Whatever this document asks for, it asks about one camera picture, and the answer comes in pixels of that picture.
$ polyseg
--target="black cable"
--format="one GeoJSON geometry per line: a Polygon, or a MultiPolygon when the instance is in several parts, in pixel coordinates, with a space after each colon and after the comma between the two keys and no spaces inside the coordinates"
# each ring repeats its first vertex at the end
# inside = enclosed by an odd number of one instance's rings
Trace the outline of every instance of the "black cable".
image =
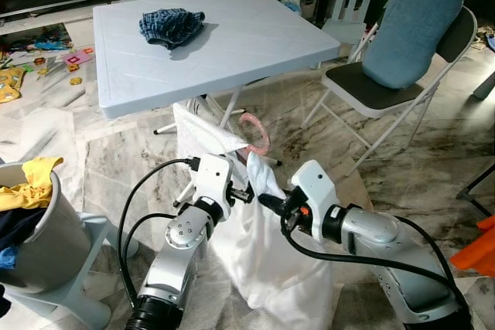
{"type": "Polygon", "coordinates": [[[435,252],[437,258],[440,261],[440,264],[442,265],[442,269],[447,276],[447,280],[450,281],[450,284],[452,286],[449,286],[449,289],[454,292],[454,295],[456,296],[457,301],[461,304],[461,306],[469,310],[469,306],[467,304],[466,299],[464,298],[463,293],[460,292],[460,290],[457,288],[456,281],[454,279],[454,275],[452,274],[452,271],[450,270],[449,263],[447,262],[447,259],[443,256],[442,251],[440,250],[439,246],[436,244],[436,242],[432,239],[428,233],[422,229],[420,226],[418,226],[416,223],[412,222],[411,220],[404,218],[402,216],[395,216],[395,218],[399,219],[401,222],[407,224],[408,226],[411,226],[414,228],[416,231],[418,231],[426,240],[426,242],[432,247],[433,251],[435,252]]]}
{"type": "MultiPolygon", "coordinates": [[[[175,216],[172,216],[170,214],[165,214],[165,213],[152,213],[152,214],[148,214],[147,216],[143,216],[141,219],[138,220],[138,222],[136,222],[134,224],[134,226],[132,226],[131,230],[129,231],[129,234],[127,235],[127,239],[125,239],[125,242],[124,242],[124,246],[122,247],[122,256],[123,257],[127,257],[127,252],[128,252],[128,249],[129,249],[129,244],[131,243],[131,239],[132,237],[134,236],[134,233],[136,232],[136,230],[139,228],[139,226],[141,226],[146,220],[148,219],[151,219],[151,218],[167,218],[167,219],[174,219],[175,216]]],[[[126,269],[128,270],[128,265],[127,265],[127,261],[124,260],[124,264],[125,264],[125,267],[126,269]]]]}
{"type": "Polygon", "coordinates": [[[394,217],[399,219],[401,222],[407,224],[408,226],[414,228],[425,238],[426,242],[432,247],[437,258],[439,259],[440,264],[442,265],[443,272],[447,276],[447,279],[451,283],[455,283],[454,276],[452,274],[452,271],[450,270],[449,264],[447,263],[447,259],[443,256],[442,251],[440,250],[436,242],[432,239],[432,237],[428,235],[424,229],[422,229],[420,226],[418,226],[416,223],[412,222],[411,220],[404,218],[402,216],[394,216],[394,217]]]}
{"type": "Polygon", "coordinates": [[[345,262],[345,263],[370,264],[370,265],[374,265],[374,266],[382,266],[382,267],[395,268],[398,270],[406,270],[407,272],[426,276],[428,278],[431,278],[432,280],[435,280],[435,281],[440,282],[441,284],[444,284],[446,287],[448,287],[450,290],[452,290],[454,292],[454,294],[456,295],[456,298],[458,298],[458,300],[460,298],[462,298],[461,302],[459,303],[460,305],[463,306],[466,303],[466,301],[464,300],[463,294],[457,288],[455,283],[451,283],[449,279],[443,277],[440,274],[436,274],[435,272],[431,272],[430,270],[426,270],[424,268],[412,266],[410,264],[405,264],[405,263],[401,263],[401,262],[396,262],[393,260],[386,260],[386,259],[373,258],[373,257],[319,253],[317,251],[312,251],[312,250],[306,249],[305,247],[299,245],[298,243],[296,243],[292,239],[291,232],[287,230],[287,226],[285,225],[285,219],[284,218],[280,219],[280,227],[282,230],[282,234],[284,235],[284,237],[286,238],[288,243],[290,243],[292,245],[292,247],[294,247],[298,252],[303,253],[303,254],[307,255],[308,257],[320,259],[320,260],[331,260],[331,261],[345,262]]]}
{"type": "Polygon", "coordinates": [[[132,284],[132,279],[129,274],[127,264],[125,263],[125,260],[122,256],[122,233],[124,231],[124,224],[125,224],[125,217],[127,216],[127,211],[129,209],[129,206],[131,205],[132,198],[134,197],[134,194],[138,191],[139,187],[142,186],[144,182],[148,180],[149,177],[151,177],[153,174],[158,172],[159,170],[171,165],[171,164],[176,164],[182,162],[184,164],[189,164],[191,162],[190,159],[188,158],[176,158],[174,160],[170,160],[168,162],[164,162],[163,164],[158,165],[156,168],[151,170],[147,175],[145,175],[141,180],[134,186],[134,188],[131,190],[131,193],[129,193],[129,196],[125,202],[124,209],[122,210],[121,214],[121,221],[118,225],[118,231],[117,231],[117,262],[118,262],[118,269],[120,271],[122,281],[124,283],[124,288],[125,292],[129,298],[129,301],[131,302],[131,307],[134,309],[136,298],[138,293],[136,292],[136,289],[134,288],[134,285],[132,284]]]}

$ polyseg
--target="yellow clothing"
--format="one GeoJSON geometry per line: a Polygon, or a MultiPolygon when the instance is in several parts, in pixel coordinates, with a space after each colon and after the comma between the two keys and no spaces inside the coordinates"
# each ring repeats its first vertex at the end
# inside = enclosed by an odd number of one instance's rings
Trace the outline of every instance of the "yellow clothing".
{"type": "Polygon", "coordinates": [[[50,173],[63,158],[34,158],[22,165],[27,183],[0,188],[0,212],[17,208],[46,208],[52,195],[50,173]]]}
{"type": "Polygon", "coordinates": [[[21,97],[20,90],[24,72],[21,67],[0,70],[0,104],[21,97]]]}

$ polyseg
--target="white garment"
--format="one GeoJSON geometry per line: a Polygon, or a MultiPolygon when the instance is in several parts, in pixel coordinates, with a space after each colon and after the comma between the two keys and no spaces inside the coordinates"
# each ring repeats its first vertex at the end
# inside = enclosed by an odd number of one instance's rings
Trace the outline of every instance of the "white garment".
{"type": "MultiPolygon", "coordinates": [[[[285,198],[271,168],[254,153],[249,154],[247,173],[256,197],[270,193],[285,198]]],[[[333,293],[330,262],[291,247],[280,231],[280,218],[257,199],[235,206],[229,219],[217,225],[210,246],[249,307],[270,312],[281,330],[327,329],[333,293]]]]}
{"type": "MultiPolygon", "coordinates": [[[[173,110],[179,157],[227,154],[247,145],[178,104],[173,110]]],[[[262,193],[285,198],[271,168],[254,153],[247,168],[230,155],[234,187],[245,189],[249,179],[256,197],[249,205],[236,202],[229,219],[215,228],[210,247],[249,307],[263,308],[278,319],[274,330],[327,329],[333,293],[330,262],[291,247],[280,231],[280,218],[258,202],[262,193]]]]}

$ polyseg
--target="gray laundry basket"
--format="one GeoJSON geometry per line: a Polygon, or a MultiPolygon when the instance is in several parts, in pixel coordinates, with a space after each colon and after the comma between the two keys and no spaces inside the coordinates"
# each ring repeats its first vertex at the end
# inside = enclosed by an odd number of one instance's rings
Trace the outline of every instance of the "gray laundry basket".
{"type": "MultiPolygon", "coordinates": [[[[26,183],[22,163],[0,165],[0,185],[26,183]]],[[[90,235],[51,172],[52,199],[32,235],[19,246],[14,270],[0,270],[0,283],[16,291],[51,291],[81,269],[90,251],[90,235]]]]}

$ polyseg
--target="folding chair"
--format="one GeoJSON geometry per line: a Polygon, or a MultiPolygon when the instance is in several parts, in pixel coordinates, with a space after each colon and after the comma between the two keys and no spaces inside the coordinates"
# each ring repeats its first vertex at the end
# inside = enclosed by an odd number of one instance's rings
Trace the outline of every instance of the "folding chair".
{"type": "MultiPolygon", "coordinates": [[[[366,45],[377,28],[378,24],[372,28],[367,37],[361,42],[357,50],[350,57],[352,61],[356,59],[358,53],[363,49],[363,46],[366,45]]],[[[452,22],[437,45],[436,53],[440,55],[447,64],[424,88],[417,83],[401,90],[384,87],[375,83],[370,77],[364,74],[362,62],[354,62],[326,71],[326,74],[322,78],[322,84],[325,85],[328,90],[323,94],[311,113],[303,121],[302,127],[307,127],[318,109],[323,107],[363,142],[367,151],[356,162],[355,166],[348,171],[347,175],[349,175],[390,135],[414,107],[422,104],[423,106],[419,112],[418,119],[412,128],[407,144],[404,146],[404,148],[407,148],[411,144],[412,138],[418,130],[423,116],[425,116],[425,112],[432,101],[433,94],[435,94],[439,87],[440,80],[469,48],[476,34],[476,30],[477,25],[474,14],[468,8],[462,7],[459,15],[452,22]],[[325,99],[329,96],[330,92],[337,94],[352,106],[354,110],[367,117],[379,118],[397,111],[402,111],[402,113],[373,144],[370,144],[325,105],[325,99]]]]}

